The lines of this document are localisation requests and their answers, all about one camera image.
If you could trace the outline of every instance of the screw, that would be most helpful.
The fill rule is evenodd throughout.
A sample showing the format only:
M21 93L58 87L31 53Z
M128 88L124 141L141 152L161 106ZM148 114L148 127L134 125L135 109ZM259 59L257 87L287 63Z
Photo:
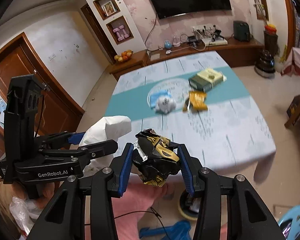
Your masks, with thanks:
M237 175L236 176L236 179L238 180L238 181L244 181L246 178L243 176L243 175Z
M108 174L108 173L110 173L111 171L112 171L112 169L111 169L110 167L105 167L105 168L102 169L102 172L103 172L104 174Z
M67 178L67 180L68 180L69 182L74 182L75 179L76 179L76 176L74 176L74 175L70 175L70 176Z
M201 171L202 173L204 173L204 174L207 174L207 173L210 172L210 170L209 170L207 167L201 168L200 171Z

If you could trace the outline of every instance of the beige floor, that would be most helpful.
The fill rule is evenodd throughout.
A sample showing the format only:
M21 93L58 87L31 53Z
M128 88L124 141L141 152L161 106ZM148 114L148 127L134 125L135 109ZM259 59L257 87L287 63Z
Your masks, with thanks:
M284 127L284 123L287 121L286 109L293 97L300 94L300 77L281 77L276 73L275 78L269 80L258 76L251 66L233 70L259 106L277 148L273 166L265 182L260 185L253 182L256 164L240 171L240 174L243 174L251 182L269 210L279 218L289 206L300 204L300 130L298 125L291 130ZM115 85L114 77L104 73L84 105L86 113L80 122L78 131L86 131L104 115ZM178 197L183 190L184 185L177 184L173 200L155 202L154 208L162 216L165 226L173 225L183 219L177 209ZM222 223L225 223L225 205L223 205L222 211ZM154 215L146 214L138 224L139 228L145 226L155 228L160 225ZM192 223L191 235L193 235L194 226L195 223Z

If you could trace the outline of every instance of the fruit bowl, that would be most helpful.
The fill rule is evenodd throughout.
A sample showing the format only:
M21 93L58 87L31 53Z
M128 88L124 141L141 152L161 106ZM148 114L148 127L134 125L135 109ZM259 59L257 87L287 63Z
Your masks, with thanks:
M128 49L121 53L121 55L115 55L114 60L118 63L125 62L131 58L133 51Z

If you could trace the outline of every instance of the framed picture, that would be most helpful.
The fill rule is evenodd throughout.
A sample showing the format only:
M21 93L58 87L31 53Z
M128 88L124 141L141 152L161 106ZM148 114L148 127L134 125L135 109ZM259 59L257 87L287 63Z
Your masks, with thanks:
M102 6L102 8L105 11L107 16L110 16L110 15L112 15L116 12L116 9L114 8L112 1L109 1L109 2L105 3Z

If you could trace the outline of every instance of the pink floral wallpaper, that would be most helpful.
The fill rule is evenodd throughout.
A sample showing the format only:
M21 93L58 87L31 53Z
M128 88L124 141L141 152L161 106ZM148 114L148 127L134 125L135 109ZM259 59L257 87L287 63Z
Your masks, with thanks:
M155 21L155 11L150 0L123 0L145 41ZM148 38L147 48L157 49L163 45L165 39L172 41L181 34L193 35L191 26L202 24L215 24L222 30L223 36L233 33L233 21L242 20L251 23L251 12L248 0L230 0L232 11L207 11L190 13L187 15L157 19L156 27Z

